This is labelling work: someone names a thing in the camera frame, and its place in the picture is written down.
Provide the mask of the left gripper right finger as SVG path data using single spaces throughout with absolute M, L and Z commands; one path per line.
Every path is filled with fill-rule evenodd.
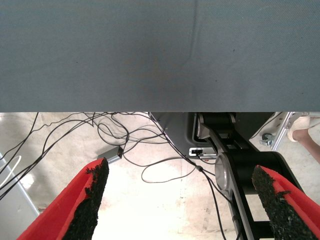
M 276 240 L 318 240 L 320 205 L 287 178 L 256 165 L 252 183 Z

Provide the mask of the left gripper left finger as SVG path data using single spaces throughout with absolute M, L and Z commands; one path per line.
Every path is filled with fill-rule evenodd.
M 87 164 L 18 239 L 91 240 L 108 175 L 106 158 Z

